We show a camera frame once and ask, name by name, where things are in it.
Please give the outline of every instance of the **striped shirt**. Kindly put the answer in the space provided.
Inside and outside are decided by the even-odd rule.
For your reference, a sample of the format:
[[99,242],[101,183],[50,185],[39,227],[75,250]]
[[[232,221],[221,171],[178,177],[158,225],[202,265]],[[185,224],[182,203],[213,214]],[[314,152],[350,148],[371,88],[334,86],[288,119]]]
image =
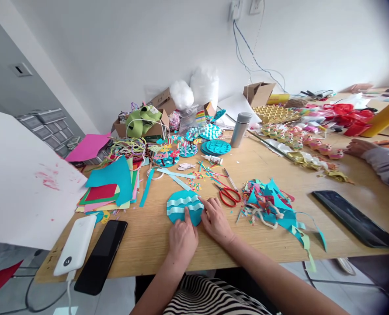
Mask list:
[[200,275],[186,275],[164,314],[262,315],[270,312],[258,300],[225,281]]

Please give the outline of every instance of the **scissors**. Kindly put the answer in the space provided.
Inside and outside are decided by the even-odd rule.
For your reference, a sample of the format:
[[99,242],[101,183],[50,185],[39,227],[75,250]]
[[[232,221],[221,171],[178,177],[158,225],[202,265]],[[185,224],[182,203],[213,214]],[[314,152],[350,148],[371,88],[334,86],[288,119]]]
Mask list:
[[[221,200],[225,205],[227,205],[231,208],[234,208],[237,205],[237,202],[241,201],[240,194],[238,192],[236,192],[235,190],[233,190],[232,188],[228,188],[228,187],[222,188],[215,183],[213,183],[213,184],[219,189],[219,197],[221,197]],[[224,196],[226,198],[228,198],[230,201],[232,201],[233,204],[226,203],[226,201],[224,200]]]

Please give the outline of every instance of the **pink paper craft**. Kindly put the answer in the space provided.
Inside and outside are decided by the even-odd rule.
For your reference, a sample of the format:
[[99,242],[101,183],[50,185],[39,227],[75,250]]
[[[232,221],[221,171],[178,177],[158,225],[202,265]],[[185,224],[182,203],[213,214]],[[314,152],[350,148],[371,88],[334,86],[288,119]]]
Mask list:
[[100,149],[108,142],[110,134],[87,134],[65,160],[68,162],[82,162],[95,158]]
[[84,205],[84,212],[93,211],[94,209],[108,205],[109,203],[111,203],[111,201],[104,201],[102,203],[90,203],[90,204]]

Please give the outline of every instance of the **green plush toy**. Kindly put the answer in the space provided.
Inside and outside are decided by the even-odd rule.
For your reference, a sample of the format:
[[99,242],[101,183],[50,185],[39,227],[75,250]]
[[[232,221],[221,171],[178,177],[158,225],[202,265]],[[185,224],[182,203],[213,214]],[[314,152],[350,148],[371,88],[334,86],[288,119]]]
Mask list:
[[140,110],[133,111],[126,119],[127,136],[140,138],[155,122],[161,119],[162,114],[152,105],[143,106]]

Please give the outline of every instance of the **human hand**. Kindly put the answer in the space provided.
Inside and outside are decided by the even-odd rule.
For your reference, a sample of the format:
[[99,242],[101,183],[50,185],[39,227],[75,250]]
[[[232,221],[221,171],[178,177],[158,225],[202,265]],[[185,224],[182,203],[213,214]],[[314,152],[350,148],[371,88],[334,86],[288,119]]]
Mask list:
[[191,223],[189,208],[184,208],[184,221],[177,219],[170,229],[170,248],[168,255],[184,270],[190,264],[199,244],[198,230]]
[[229,226],[219,199],[209,198],[206,201],[199,197],[199,200],[205,206],[201,217],[206,232],[222,247],[228,246],[236,235]]
[[379,146],[375,143],[360,139],[353,139],[346,147],[347,150],[345,151],[345,153],[356,156],[358,158],[362,158],[362,154],[364,154],[366,151],[375,149],[377,147]]

